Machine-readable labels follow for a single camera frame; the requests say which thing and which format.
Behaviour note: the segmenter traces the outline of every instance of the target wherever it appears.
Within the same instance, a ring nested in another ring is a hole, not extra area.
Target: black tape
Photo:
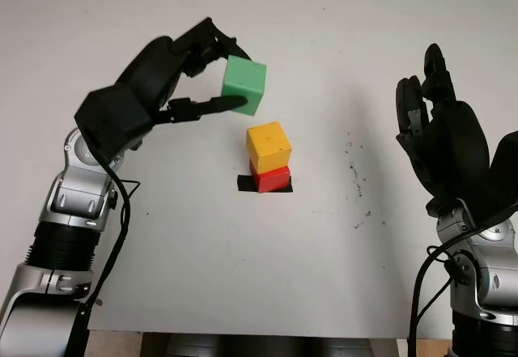
[[[253,181],[252,175],[238,175],[237,176],[237,189],[239,191],[246,191],[249,193],[256,193],[257,187],[255,181]],[[271,193],[292,193],[293,187],[291,185],[291,176],[290,182],[283,189],[275,189],[274,191],[270,191]]]

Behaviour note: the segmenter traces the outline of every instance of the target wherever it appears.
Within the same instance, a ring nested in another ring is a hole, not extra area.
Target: red cube
[[[290,169],[282,167],[264,173],[257,173],[250,161],[250,172],[253,176],[253,181],[256,183],[258,193],[267,193],[276,189],[283,189],[290,184]]]

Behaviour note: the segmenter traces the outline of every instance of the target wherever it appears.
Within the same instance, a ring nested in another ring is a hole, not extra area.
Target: white table
[[[268,66],[265,96],[255,117],[164,125],[127,153],[120,174],[142,188],[91,327],[405,337],[414,277],[438,239],[430,196],[395,139],[396,85],[422,76],[438,42],[493,152],[518,128],[516,0],[0,0],[0,295],[32,243],[83,98],[148,41],[207,15]],[[176,96],[218,95],[223,70],[182,79]],[[245,130],[268,121],[292,142],[295,192],[240,193]],[[445,279],[433,267],[423,301]],[[447,296],[420,336],[451,336]]]

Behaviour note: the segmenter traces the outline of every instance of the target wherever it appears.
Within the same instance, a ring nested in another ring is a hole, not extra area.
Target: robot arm
[[[428,214],[438,219],[439,239],[453,259],[447,261],[455,325],[450,355],[518,355],[518,254],[508,220],[518,210],[518,132],[503,138],[490,165],[482,128],[470,106],[456,100],[438,45],[428,48],[424,71],[422,86],[416,76],[397,86],[397,141],[433,196]],[[433,103],[431,121],[423,97]]]
[[[0,309],[1,357],[84,354],[91,308],[125,238],[122,231],[120,244],[91,293],[95,247],[117,203],[113,181],[119,180],[114,172],[122,165],[125,151],[138,149],[154,125],[197,121],[204,114],[248,102],[242,96],[203,103],[181,98],[169,100],[168,107],[160,110],[182,73],[193,77],[210,62],[229,55],[249,58],[236,39],[205,19],[175,41],[153,40],[115,85],[93,91],[83,101],[75,114],[78,128],[65,140],[65,169],[52,184],[34,243],[26,261],[17,267]]]

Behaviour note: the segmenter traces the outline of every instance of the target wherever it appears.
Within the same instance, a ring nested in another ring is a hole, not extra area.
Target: wire
[[[473,230],[470,232],[465,232],[460,234],[459,236],[453,237],[451,240],[446,241],[444,244],[440,245],[436,250],[434,250],[424,263],[419,268],[418,275],[415,278],[414,284],[414,294],[412,296],[412,309],[410,313],[410,328],[408,334],[408,356],[409,357],[417,357],[417,330],[418,330],[418,310],[419,310],[419,296],[421,295],[421,287],[422,281],[424,280],[424,276],[430,268],[430,265],[439,257],[441,254],[446,253],[448,249],[450,249],[453,245],[456,245],[463,240],[470,238],[471,236],[475,236],[477,234],[482,233],[486,230],[484,227],[476,227],[471,214],[469,213],[467,205],[459,199],[462,203],[462,206],[466,210],[466,214],[468,215],[470,225],[473,227]]]
[[[131,196],[138,190],[138,187],[140,187],[140,181],[131,181],[131,180],[128,180],[128,179],[121,179],[121,182],[122,183],[131,183],[131,184],[134,184],[135,186],[131,189],[131,191],[128,193],[128,199],[131,198]],[[121,209],[121,225],[122,225],[122,222],[123,222],[123,219],[122,217],[124,216],[124,213],[125,213],[125,204],[122,203],[122,209]]]
[[[86,306],[91,309],[95,304],[97,297],[99,296],[100,290],[103,287],[104,282],[110,275],[110,272],[115,265],[115,261],[121,252],[122,245],[124,244],[125,238],[128,235],[128,226],[130,225],[130,216],[131,216],[131,204],[130,204],[130,196],[126,192],[126,188],[122,183],[119,176],[109,167],[109,164],[104,161],[104,159],[100,158],[97,150],[95,148],[91,148],[88,145],[88,149],[92,153],[93,157],[97,160],[99,165],[106,171],[106,173],[112,178],[113,182],[121,192],[123,205],[121,209],[121,231],[119,232],[119,236],[113,245],[112,252],[110,253],[106,264],[104,265],[103,271],[100,274],[99,281],[97,282],[96,288],[88,297]]]
[[[446,291],[446,288],[449,287],[449,285],[452,283],[453,278],[449,278],[448,281],[440,288],[440,290],[434,295],[433,298],[430,299],[430,301],[427,303],[426,306],[424,306],[421,310],[421,312],[418,315],[418,323],[421,321],[422,316],[425,314],[425,312],[435,303],[435,301],[443,294],[443,292]]]
[[[431,255],[431,250],[434,249],[434,250],[437,250],[438,246],[435,246],[435,245],[430,245],[427,247],[427,254],[428,256]],[[444,252],[444,254],[446,254],[448,256],[448,259],[449,260],[453,260],[453,256],[449,253],[449,252]],[[441,264],[444,264],[447,260],[441,260],[440,258],[436,258],[435,261],[437,262],[440,262]]]

